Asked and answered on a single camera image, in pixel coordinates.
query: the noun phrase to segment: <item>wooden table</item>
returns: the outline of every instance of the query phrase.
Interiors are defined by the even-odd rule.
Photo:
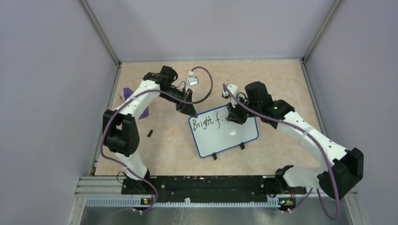
[[[240,90],[254,81],[265,83],[274,100],[283,99],[319,130],[319,124],[304,80],[299,60],[221,60],[123,63],[112,109],[123,101],[123,88],[137,88],[148,72],[160,72],[163,65],[179,75],[174,85],[188,76],[195,66],[207,68],[214,80],[213,92],[203,103],[195,105],[197,113],[228,103],[221,97],[223,83],[238,85]],[[205,71],[195,70],[200,83],[192,86],[193,100],[202,99],[210,87]],[[176,112],[175,104],[157,98],[149,105],[149,116],[138,121],[140,144],[138,151],[151,175],[272,175],[285,165],[317,167],[318,162],[291,138],[262,123],[257,118],[259,138],[212,157],[201,158],[195,147],[188,116]],[[108,156],[115,157],[104,147]],[[116,175],[124,169],[117,163],[100,157],[96,175]]]

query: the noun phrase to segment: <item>whiteboard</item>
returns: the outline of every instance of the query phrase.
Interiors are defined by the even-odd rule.
[[[255,118],[239,125],[227,121],[227,105],[198,114],[188,119],[199,156],[204,158],[259,137]]]

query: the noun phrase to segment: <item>white wall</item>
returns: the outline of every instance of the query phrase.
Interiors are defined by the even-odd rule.
[[[365,155],[372,224],[396,224],[398,1],[345,1],[309,61],[332,136]]]
[[[115,65],[77,0],[0,1],[0,224],[65,224]]]
[[[302,57],[334,0],[88,0],[121,61]]]

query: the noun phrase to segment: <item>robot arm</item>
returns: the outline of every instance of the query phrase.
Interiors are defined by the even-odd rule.
[[[235,96],[239,93],[236,85],[229,84],[227,88]],[[289,165],[283,169],[277,170],[276,175],[282,177],[289,187],[318,188],[334,198],[330,176],[327,174],[328,168],[326,162],[318,147],[308,137],[308,134],[313,136],[320,143],[327,155],[327,160],[335,176],[340,199],[362,179],[363,154],[360,150],[357,148],[348,150],[334,143],[308,124],[291,105],[283,100],[273,101],[263,83],[253,82],[245,86],[245,91],[247,93],[247,98],[238,97],[238,100],[250,109],[268,117],[297,125],[305,130],[305,132],[302,133],[298,129],[283,123],[261,118],[262,122],[270,124],[276,130],[287,134],[297,141],[297,143],[306,149],[321,165],[319,168],[299,168]],[[224,98],[230,97],[224,90],[222,91],[222,96]],[[226,119],[238,124],[243,124],[248,117],[255,116],[242,106],[237,105],[236,101],[232,98],[227,108],[229,114]]]
[[[117,114],[115,119],[112,121],[109,130],[107,131],[104,145],[107,146],[111,152],[115,153],[124,164],[131,168],[132,171],[134,171],[140,177],[145,177],[146,174],[149,174],[149,171],[147,167],[142,163],[141,157],[137,152],[139,144],[139,134],[136,122],[139,119],[140,115],[148,107],[148,105],[156,97],[160,96],[168,101],[175,103],[176,110],[183,114],[193,117],[197,117],[198,114],[196,113],[196,110],[192,104],[181,103],[160,92],[154,91],[142,94],[139,97],[135,96],[146,90],[161,90],[167,92],[168,94],[171,94],[178,99],[192,102],[191,89],[186,87],[184,90],[178,90],[175,86],[172,86],[172,82],[174,82],[177,78],[177,73],[171,67],[167,66],[163,66],[160,73],[146,74],[139,87],[135,90],[134,94],[126,99],[125,102],[128,102],[132,98],[134,98],[134,101],[124,107]],[[103,115],[103,131],[115,111],[105,111]],[[132,179],[138,180],[138,178],[132,175],[130,172],[127,172],[127,175]]]

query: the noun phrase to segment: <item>purple cloth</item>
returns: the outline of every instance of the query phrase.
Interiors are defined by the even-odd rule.
[[[124,99],[128,99],[130,98],[130,96],[133,94],[133,90],[131,90],[130,88],[124,88],[123,89],[123,95],[124,95]],[[139,117],[139,119],[143,119],[149,116],[149,108],[147,107],[144,112],[141,114],[141,116]]]

